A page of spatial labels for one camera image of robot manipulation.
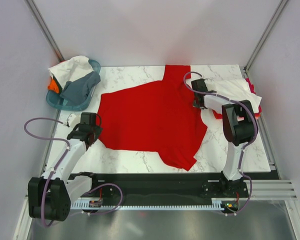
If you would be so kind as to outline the aluminium frame post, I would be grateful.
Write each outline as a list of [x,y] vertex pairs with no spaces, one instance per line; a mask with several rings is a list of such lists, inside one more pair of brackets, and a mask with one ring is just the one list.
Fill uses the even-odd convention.
[[35,21],[37,22],[40,30],[42,31],[45,39],[47,40],[49,46],[51,47],[52,51],[54,52],[55,56],[57,57],[59,62],[63,62],[65,60],[55,38],[53,37],[48,25],[46,24],[38,6],[36,5],[34,0],[25,0],[24,1],[29,8],[31,14],[33,15]]
[[257,56],[263,49],[266,41],[270,37],[272,31],[274,30],[277,22],[279,21],[281,15],[283,14],[285,8],[287,7],[289,0],[280,0],[273,15],[271,16],[266,28],[264,29],[260,39],[258,40],[254,50],[252,51],[252,54],[250,55],[247,63],[240,68],[241,73],[244,78],[248,76],[249,70],[252,67],[253,63],[255,62]]

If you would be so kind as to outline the teal plastic basket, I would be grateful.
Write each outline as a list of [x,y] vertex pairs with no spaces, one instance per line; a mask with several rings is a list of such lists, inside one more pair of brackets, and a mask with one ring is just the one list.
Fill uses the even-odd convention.
[[79,55],[48,69],[50,83],[46,102],[65,111],[83,111],[92,99],[95,87],[101,81],[100,64]]

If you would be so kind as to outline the folded red t shirt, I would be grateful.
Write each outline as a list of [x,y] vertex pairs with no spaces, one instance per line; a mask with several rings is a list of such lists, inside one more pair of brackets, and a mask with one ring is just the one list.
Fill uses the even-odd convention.
[[[254,113],[254,116],[256,119],[258,119],[261,116],[261,112],[262,112],[262,107],[259,105],[258,106],[258,112]],[[216,112],[215,110],[212,110],[213,116],[215,117],[215,119],[217,120],[222,120],[223,116],[221,113]]]

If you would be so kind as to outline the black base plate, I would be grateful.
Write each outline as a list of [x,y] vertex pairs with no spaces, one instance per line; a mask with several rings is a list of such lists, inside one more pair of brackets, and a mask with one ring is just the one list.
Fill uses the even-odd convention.
[[211,204],[213,198],[244,199],[249,190],[243,179],[226,183],[221,173],[95,173],[90,197],[109,205]]

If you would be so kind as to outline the folded pink t shirt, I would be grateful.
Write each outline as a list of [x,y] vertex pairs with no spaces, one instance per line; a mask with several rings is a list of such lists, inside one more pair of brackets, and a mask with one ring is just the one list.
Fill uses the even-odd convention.
[[255,92],[255,86],[251,83],[249,78],[245,78],[245,81],[247,82],[248,86],[249,86],[249,90],[252,94],[256,94]]

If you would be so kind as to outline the right aluminium frame post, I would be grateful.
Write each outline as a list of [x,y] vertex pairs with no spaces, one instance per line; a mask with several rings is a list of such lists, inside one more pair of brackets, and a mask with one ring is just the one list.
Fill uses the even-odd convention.
[[280,0],[273,15],[271,16],[266,28],[264,29],[260,39],[258,40],[254,50],[252,51],[252,54],[250,55],[247,63],[240,68],[241,73],[244,78],[248,76],[249,70],[252,67],[253,63],[255,62],[257,56],[263,49],[266,41],[270,37],[272,31],[274,30],[277,22],[279,21],[281,15],[283,14],[285,8],[287,7],[289,0]]

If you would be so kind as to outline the crumpled white t shirt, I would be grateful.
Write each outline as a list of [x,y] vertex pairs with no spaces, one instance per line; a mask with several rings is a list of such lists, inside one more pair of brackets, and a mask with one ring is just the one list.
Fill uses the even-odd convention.
[[89,58],[84,55],[72,57],[55,66],[50,67],[49,73],[55,85],[63,88],[68,81],[74,82],[93,72]]

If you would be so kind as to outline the orange t shirt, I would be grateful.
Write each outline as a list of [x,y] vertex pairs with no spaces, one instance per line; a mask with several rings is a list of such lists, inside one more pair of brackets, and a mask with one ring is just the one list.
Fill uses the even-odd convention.
[[47,86],[47,89],[49,91],[52,91],[54,93],[57,93],[59,94],[60,93],[60,87],[58,85],[58,81],[55,80],[53,77],[50,78],[50,82],[49,82],[49,85]]

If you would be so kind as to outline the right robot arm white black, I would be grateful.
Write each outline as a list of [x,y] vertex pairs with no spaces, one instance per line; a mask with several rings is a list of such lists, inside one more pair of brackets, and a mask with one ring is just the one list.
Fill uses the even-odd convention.
[[221,111],[223,135],[228,141],[228,148],[222,170],[226,180],[219,184],[219,191],[223,196],[230,197],[237,191],[234,181],[243,177],[245,149],[255,141],[259,131],[251,102],[232,100],[214,90],[209,91],[203,78],[193,80],[190,84],[195,108]]

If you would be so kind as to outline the red t shirt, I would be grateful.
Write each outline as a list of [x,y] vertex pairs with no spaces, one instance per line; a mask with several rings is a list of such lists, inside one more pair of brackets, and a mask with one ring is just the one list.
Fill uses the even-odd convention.
[[208,127],[184,84],[189,65],[166,65],[162,80],[103,93],[100,141],[112,150],[157,152],[168,166],[189,171]]
[[[261,112],[262,112],[262,107],[259,105],[258,106],[258,112],[254,113],[254,116],[256,119],[258,119],[261,116]],[[213,116],[215,117],[215,119],[217,120],[222,120],[223,116],[221,113],[216,112],[215,110],[212,110]]]

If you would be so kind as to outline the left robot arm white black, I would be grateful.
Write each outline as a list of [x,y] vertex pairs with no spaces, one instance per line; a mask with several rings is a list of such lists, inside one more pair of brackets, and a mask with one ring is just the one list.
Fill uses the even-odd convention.
[[71,117],[64,123],[71,128],[65,145],[53,164],[40,177],[28,182],[28,211],[31,218],[40,219],[44,227],[53,222],[63,222],[69,215],[71,205],[81,196],[96,196],[100,191],[96,174],[73,173],[80,158],[99,138],[102,119],[97,113],[83,112],[78,119]]

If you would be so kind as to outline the folded white t shirt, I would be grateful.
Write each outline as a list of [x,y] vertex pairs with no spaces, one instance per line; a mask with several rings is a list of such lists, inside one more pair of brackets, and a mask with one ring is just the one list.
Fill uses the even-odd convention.
[[254,113],[258,112],[262,98],[250,92],[249,85],[245,79],[232,80],[213,80],[215,90],[219,95],[230,100],[243,101],[249,100]]

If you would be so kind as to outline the grey blue t shirt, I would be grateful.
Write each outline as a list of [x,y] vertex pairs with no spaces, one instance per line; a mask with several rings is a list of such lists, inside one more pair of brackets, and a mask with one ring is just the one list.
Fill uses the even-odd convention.
[[80,105],[88,98],[91,90],[100,81],[100,75],[97,72],[92,71],[75,81],[67,81],[60,97],[73,106]]

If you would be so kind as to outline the left aluminium frame post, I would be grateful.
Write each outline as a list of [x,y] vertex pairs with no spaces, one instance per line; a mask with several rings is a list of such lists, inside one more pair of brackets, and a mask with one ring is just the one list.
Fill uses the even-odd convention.
[[40,30],[42,31],[45,39],[47,40],[49,46],[51,47],[52,51],[54,52],[55,56],[57,57],[59,62],[63,62],[65,60],[55,38],[53,37],[48,25],[46,24],[38,6],[36,5],[34,0],[25,0],[24,1],[29,8],[31,14],[33,15],[35,21],[37,22]]

